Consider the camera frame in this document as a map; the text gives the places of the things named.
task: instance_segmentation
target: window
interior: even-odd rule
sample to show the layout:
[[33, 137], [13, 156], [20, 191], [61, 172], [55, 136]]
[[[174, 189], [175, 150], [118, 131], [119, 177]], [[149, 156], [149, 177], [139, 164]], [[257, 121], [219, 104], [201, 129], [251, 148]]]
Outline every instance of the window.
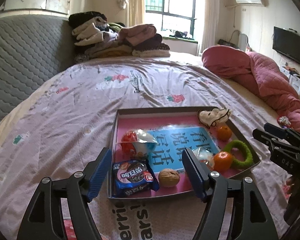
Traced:
[[145, 0], [146, 23], [157, 30], [194, 33], [195, 0]]

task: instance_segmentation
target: metal screw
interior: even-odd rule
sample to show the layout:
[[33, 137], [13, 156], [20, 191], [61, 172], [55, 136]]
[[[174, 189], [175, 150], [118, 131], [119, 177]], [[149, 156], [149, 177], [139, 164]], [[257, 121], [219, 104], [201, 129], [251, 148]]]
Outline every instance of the metal screw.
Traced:
[[41, 182], [42, 182], [43, 184], [47, 184], [49, 181], [50, 181], [50, 179], [49, 179], [48, 177], [45, 177], [45, 178], [43, 178], [43, 179], [41, 180]]
[[252, 183], [252, 179], [250, 177], [245, 177], [244, 180], [247, 183]]
[[217, 178], [217, 177], [220, 176], [219, 172], [217, 172], [217, 171], [212, 171], [212, 172], [210, 173], [210, 175], [211, 175], [212, 177], [214, 177], [214, 178]]
[[82, 177], [82, 176], [83, 176], [82, 171], [77, 171], [77, 172], [74, 174], [74, 177], [75, 177], [75, 178], [80, 178], [80, 177]]

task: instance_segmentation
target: curtain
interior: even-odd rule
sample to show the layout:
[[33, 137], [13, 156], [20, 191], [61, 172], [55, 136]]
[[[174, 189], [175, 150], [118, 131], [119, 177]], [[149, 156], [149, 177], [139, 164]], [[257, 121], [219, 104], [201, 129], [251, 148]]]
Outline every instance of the curtain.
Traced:
[[200, 51], [215, 45], [220, 0], [204, 0], [204, 29]]
[[145, 0], [129, 0], [127, 25], [134, 26], [145, 22]]
[[145, 0], [119, 0], [121, 9], [127, 8], [127, 26], [131, 27], [145, 22]]

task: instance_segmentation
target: white cabinet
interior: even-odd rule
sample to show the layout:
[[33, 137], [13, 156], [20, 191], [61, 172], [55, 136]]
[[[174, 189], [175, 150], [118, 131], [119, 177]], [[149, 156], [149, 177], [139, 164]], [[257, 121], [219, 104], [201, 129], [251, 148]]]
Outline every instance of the white cabinet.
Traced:
[[290, 71], [289, 70], [287, 70], [287, 69], [285, 69], [284, 67], [279, 67], [280, 68], [280, 71], [283, 73], [283, 74], [285, 74], [288, 78], [289, 78], [289, 80], [290, 80]]
[[290, 76], [290, 85], [297, 91], [300, 96], [300, 78], [297, 75]]

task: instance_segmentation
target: blue card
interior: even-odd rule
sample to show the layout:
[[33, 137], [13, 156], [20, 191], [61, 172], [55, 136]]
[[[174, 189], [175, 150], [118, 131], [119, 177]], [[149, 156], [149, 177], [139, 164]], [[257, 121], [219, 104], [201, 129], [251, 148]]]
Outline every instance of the blue card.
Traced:
[[148, 133], [153, 135], [159, 143], [148, 158], [154, 172], [160, 172], [165, 168], [183, 169], [181, 154], [184, 148], [194, 150], [203, 147], [213, 154], [220, 151], [209, 132], [203, 127], [151, 130]]

